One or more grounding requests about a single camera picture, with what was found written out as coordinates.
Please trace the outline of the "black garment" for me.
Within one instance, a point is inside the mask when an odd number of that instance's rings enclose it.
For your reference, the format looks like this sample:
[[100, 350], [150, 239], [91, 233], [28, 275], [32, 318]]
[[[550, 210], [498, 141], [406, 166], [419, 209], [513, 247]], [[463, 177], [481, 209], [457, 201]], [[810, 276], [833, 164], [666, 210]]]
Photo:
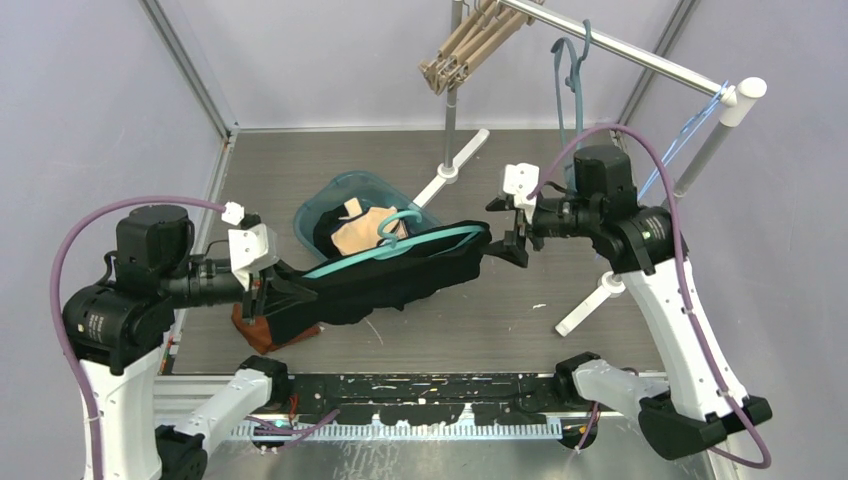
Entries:
[[386, 261], [366, 261], [317, 278], [302, 277], [317, 291], [315, 301], [295, 305], [268, 319], [271, 337], [286, 343], [318, 323], [355, 324], [377, 309], [402, 311], [411, 302], [436, 291], [475, 280], [491, 232], [447, 254], [430, 257], [424, 247]]

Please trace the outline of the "beige underwear navy trim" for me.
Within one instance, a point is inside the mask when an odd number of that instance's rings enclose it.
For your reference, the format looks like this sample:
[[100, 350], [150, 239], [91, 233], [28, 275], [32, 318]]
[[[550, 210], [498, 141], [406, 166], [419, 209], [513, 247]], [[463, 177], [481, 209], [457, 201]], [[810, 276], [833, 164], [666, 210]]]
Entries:
[[380, 235], [379, 226], [397, 212], [396, 207], [367, 207], [357, 198], [347, 200], [338, 217], [340, 225], [330, 235], [332, 245], [342, 256], [379, 246], [387, 241]]

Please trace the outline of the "light blue wire hanger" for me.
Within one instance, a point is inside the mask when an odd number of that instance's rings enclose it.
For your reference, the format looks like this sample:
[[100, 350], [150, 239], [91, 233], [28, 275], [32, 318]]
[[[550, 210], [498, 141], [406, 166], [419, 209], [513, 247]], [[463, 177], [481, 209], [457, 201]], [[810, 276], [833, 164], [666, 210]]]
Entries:
[[[693, 115], [689, 120], [687, 120], [683, 124], [679, 133], [669, 144], [668, 148], [666, 149], [665, 153], [661, 158], [662, 164], [665, 168], [669, 166], [669, 164], [674, 160], [680, 150], [688, 143], [688, 141], [693, 137], [693, 135], [698, 131], [698, 129], [703, 125], [703, 123], [717, 109], [718, 105], [721, 103], [723, 90], [726, 89], [728, 86], [729, 82], [725, 81], [721, 85], [722, 89], [718, 93], [715, 93], [701, 110], [699, 110], [695, 115]], [[650, 191], [654, 183], [660, 179], [660, 177], [661, 175], [659, 173], [659, 169], [655, 168], [648, 176], [647, 180], [643, 183], [642, 187], [639, 189], [637, 199], [641, 200]]]

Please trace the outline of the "teal plastic hanger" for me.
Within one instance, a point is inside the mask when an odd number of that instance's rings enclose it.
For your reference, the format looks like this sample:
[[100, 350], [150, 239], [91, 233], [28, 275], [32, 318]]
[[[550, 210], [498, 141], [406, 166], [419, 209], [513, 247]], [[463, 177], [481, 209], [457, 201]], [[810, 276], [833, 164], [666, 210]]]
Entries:
[[404, 239], [400, 239], [397, 234], [385, 230], [391, 221], [399, 220], [402, 222], [408, 218], [420, 222], [423, 219], [422, 212], [403, 210], [390, 215], [377, 227], [377, 234], [381, 242], [376, 247], [328, 260], [324, 264], [307, 271], [302, 277], [305, 279], [321, 278], [366, 261], [386, 261], [400, 257], [418, 247], [424, 247], [426, 251], [430, 252], [430, 257], [435, 257], [459, 250], [478, 237], [490, 232], [489, 224], [480, 221], [463, 221], [439, 226]]

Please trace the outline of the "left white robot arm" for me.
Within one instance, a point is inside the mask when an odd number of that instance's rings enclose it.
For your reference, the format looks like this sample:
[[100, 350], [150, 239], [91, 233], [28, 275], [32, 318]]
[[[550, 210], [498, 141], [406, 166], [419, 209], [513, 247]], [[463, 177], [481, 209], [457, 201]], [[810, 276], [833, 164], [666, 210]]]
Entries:
[[[281, 274], [274, 233], [235, 202], [205, 203], [231, 227], [228, 257], [194, 254], [193, 205], [187, 197], [147, 196], [105, 206], [71, 228], [54, 258], [51, 312], [84, 408], [88, 479], [200, 479], [250, 413], [259, 407], [277, 413], [290, 403], [285, 365], [251, 357], [192, 413], [171, 424], [155, 420], [154, 383], [177, 311], [240, 303], [245, 315], [267, 315], [316, 298]], [[61, 300], [73, 242], [120, 209], [128, 215], [104, 258], [105, 275]]]

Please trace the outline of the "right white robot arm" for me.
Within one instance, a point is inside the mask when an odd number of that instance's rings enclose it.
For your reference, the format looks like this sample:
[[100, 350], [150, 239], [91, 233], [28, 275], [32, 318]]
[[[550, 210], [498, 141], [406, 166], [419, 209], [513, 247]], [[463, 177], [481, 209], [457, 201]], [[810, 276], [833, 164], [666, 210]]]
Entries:
[[666, 376], [637, 376], [585, 352], [556, 366], [558, 403], [571, 411], [591, 402], [619, 412], [667, 460], [714, 450], [770, 420], [767, 399], [747, 392], [717, 344], [675, 218], [638, 201], [628, 155], [615, 146], [584, 147], [574, 154], [573, 172], [574, 188], [547, 198], [537, 166], [505, 166], [489, 209], [514, 211], [515, 226], [491, 251], [523, 267], [548, 238], [589, 239], [638, 305]]

